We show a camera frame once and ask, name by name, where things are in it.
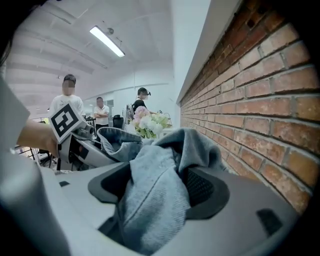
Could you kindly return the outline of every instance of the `man in white shirt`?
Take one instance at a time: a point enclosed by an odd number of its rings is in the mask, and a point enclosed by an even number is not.
[[[94,108],[93,116],[95,119],[95,130],[98,131],[101,127],[109,126],[109,107],[104,104],[104,99],[101,97],[96,98],[96,107]]]
[[[51,117],[58,109],[66,105],[69,101],[75,107],[80,115],[83,115],[84,104],[80,97],[74,95],[76,87],[76,78],[72,74],[67,74],[62,83],[62,95],[53,99],[49,109],[49,117]]]

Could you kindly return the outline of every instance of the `black t-shirt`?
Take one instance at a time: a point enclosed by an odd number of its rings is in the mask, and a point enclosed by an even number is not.
[[[142,99],[137,99],[132,105],[133,112],[136,113],[137,107],[140,107],[140,106],[147,108],[145,105],[145,102]]]

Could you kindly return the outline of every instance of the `light fixture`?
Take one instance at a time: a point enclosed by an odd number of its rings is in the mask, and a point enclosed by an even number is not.
[[[103,33],[97,26],[90,30],[90,33],[97,37],[102,43],[108,46],[116,55],[119,57],[125,56],[125,53],[109,38]]]

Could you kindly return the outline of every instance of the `white t-shirt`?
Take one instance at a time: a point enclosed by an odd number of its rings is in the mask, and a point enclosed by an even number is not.
[[[102,108],[98,106],[94,108],[94,114],[109,114],[109,111],[110,111],[109,107],[106,105],[103,105]],[[108,125],[109,124],[108,117],[96,118],[95,123],[97,125]]]
[[[51,117],[58,109],[71,102],[80,115],[84,115],[84,104],[80,97],[76,95],[59,95],[53,99],[50,105],[49,117]]]

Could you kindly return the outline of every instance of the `folded denim cloth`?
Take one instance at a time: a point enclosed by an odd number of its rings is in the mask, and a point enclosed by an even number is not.
[[[132,179],[118,204],[125,245],[151,255],[171,240],[185,223],[190,208],[180,179],[186,168],[223,170],[219,148],[191,128],[161,139],[143,139],[116,128],[100,128],[102,148],[119,161],[130,161]]]

